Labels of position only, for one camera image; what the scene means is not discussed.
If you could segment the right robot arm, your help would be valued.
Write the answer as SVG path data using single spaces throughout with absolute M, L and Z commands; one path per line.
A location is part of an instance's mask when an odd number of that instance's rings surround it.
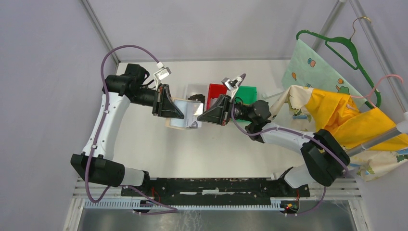
M 243 104 L 228 95 L 220 95 L 198 121 L 226 125 L 237 120 L 249 125 L 239 130 L 251 140 L 274 144 L 300 154 L 304 164 L 284 171 L 278 183 L 283 196 L 291 196 L 302 185 L 312 182 L 329 187 L 348 171 L 350 158 L 331 133 L 325 129 L 305 132 L 279 126 L 272 122 L 268 102 L 258 100 Z

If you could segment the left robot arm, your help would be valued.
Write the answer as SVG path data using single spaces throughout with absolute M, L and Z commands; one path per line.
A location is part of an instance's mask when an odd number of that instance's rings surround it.
M 109 75 L 102 94 L 101 108 L 90 139 L 80 154 L 73 154 L 72 167 L 89 183 L 119 187 L 131 185 L 139 196 L 151 191 L 147 171 L 125 167 L 113 161 L 115 142 L 123 116 L 130 104 L 152 108 L 152 115 L 163 118 L 184 119 L 185 115 L 174 104 L 168 84 L 161 80 L 171 74 L 168 67 L 157 64 L 153 74 L 156 88 L 145 83 L 149 72 L 139 64 L 128 64 L 122 75 Z

